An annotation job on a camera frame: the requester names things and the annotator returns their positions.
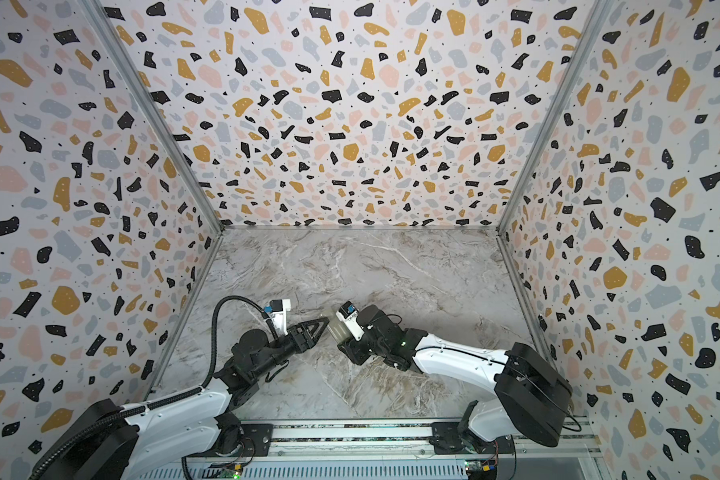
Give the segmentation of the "beige battery compartment cover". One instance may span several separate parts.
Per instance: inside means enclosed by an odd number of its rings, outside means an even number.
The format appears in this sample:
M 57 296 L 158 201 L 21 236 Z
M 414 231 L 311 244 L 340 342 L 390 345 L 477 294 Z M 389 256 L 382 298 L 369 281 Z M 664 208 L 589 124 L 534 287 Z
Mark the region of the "beige battery compartment cover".
M 336 341 L 337 344 L 341 344 L 342 342 L 352 337 L 352 333 L 346 327 L 345 323 L 337 319 L 332 319 L 329 321 L 327 331 L 331 334 L 332 338 Z

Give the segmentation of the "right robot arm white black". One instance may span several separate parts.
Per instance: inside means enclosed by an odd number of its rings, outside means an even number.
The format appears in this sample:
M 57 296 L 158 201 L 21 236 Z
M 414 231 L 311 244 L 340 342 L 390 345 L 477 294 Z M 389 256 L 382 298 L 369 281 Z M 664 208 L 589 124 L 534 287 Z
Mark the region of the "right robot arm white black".
M 559 444 L 572 387 L 527 344 L 516 342 L 508 350 L 457 344 L 402 328 L 374 305 L 358 310 L 350 302 L 333 315 L 328 329 L 339 351 L 357 366 L 378 357 L 402 372 L 446 376 L 493 394 L 487 402 L 470 402 L 456 427 L 470 446 L 512 435 L 544 447 Z

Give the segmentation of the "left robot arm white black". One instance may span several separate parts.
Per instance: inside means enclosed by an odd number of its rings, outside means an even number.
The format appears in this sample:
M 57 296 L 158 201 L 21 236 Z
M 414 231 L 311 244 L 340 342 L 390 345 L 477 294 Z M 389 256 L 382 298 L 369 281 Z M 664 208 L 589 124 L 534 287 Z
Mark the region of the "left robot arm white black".
M 37 461 L 31 478 L 136 479 L 186 456 L 235 449 L 235 410 L 292 356 L 313 348 L 328 324 L 325 317 L 299 322 L 277 340 L 249 330 L 204 386 L 139 403 L 94 403 Z

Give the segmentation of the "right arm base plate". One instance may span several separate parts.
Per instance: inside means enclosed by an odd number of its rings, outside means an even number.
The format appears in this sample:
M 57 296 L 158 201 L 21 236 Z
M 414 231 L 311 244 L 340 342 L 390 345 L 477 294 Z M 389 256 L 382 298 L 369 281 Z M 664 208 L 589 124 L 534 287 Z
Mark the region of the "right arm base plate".
M 519 434 L 498 399 L 472 401 L 458 422 L 434 422 L 428 439 L 438 455 L 474 453 L 495 456 L 498 441 Z

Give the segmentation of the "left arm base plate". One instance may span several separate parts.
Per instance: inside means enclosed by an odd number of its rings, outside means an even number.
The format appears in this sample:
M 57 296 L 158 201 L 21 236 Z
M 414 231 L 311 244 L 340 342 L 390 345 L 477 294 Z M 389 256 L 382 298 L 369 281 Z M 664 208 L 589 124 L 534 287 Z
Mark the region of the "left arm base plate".
M 216 418 L 220 433 L 203 452 L 192 457 L 248 459 L 266 457 L 273 439 L 274 425 L 259 421 L 244 422 L 234 413 L 225 413 Z

